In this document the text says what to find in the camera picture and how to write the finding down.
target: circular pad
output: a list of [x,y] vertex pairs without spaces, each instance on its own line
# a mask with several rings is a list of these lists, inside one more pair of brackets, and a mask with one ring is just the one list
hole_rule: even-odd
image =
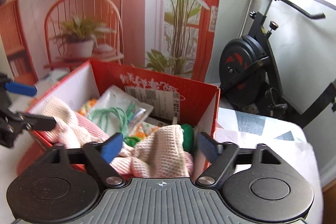
[[69,182],[59,178],[44,178],[34,182],[31,193],[40,199],[57,199],[67,194],[71,189]]
[[309,183],[286,166],[258,164],[230,176],[222,194],[229,208],[249,220],[283,223],[305,217],[314,200]]
[[62,223],[90,209],[99,197],[96,181],[70,166],[41,164],[24,172],[7,190],[15,218],[31,223]]
[[290,189],[286,182],[275,178],[262,178],[251,184],[251,191],[267,200],[279,200],[288,196]]

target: adjustment knob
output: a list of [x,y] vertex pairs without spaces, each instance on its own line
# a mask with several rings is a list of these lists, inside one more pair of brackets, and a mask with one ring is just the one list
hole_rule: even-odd
[[274,21],[271,21],[270,23],[269,23],[269,27],[272,29],[272,30],[276,30],[276,29],[278,29],[279,28],[279,25],[277,24],[277,23],[275,23]]
[[250,18],[255,19],[256,14],[257,14],[256,11],[250,12]]

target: metal screw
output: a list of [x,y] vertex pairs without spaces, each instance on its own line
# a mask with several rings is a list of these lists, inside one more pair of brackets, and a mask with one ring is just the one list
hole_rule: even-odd
[[11,131],[11,133],[14,132],[14,127],[12,127],[10,124],[7,125],[7,129]]
[[200,177],[198,179],[198,182],[203,185],[211,185],[215,183],[215,179],[212,177]]
[[108,177],[106,183],[109,185],[118,185],[123,182],[123,179],[120,177]]

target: bike handlebar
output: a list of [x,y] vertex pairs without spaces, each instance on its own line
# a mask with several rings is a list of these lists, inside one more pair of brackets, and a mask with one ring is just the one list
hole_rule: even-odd
[[290,7],[293,7],[295,10],[299,11],[302,15],[304,15],[304,16],[310,18],[310,19],[316,20],[316,19],[325,19],[326,18],[326,15],[324,13],[319,13],[319,14],[312,15],[312,14],[308,13],[307,11],[303,10],[298,5],[291,2],[290,0],[281,0],[281,1],[286,3],[287,5],[289,5]]

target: plastic bag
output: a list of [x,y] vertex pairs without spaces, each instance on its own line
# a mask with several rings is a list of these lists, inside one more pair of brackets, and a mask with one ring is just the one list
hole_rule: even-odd
[[[137,117],[136,122],[131,117],[130,124],[125,123],[125,114],[129,108],[132,108],[133,114],[141,113]],[[114,109],[120,115],[115,115],[111,109]],[[96,104],[91,107],[86,117],[98,125],[107,135],[113,136],[116,132],[120,132],[120,128],[124,125],[124,137],[130,135],[134,129],[143,122],[154,109],[153,106],[140,102],[138,99],[128,95],[126,92],[113,85],[108,88],[99,98]]]

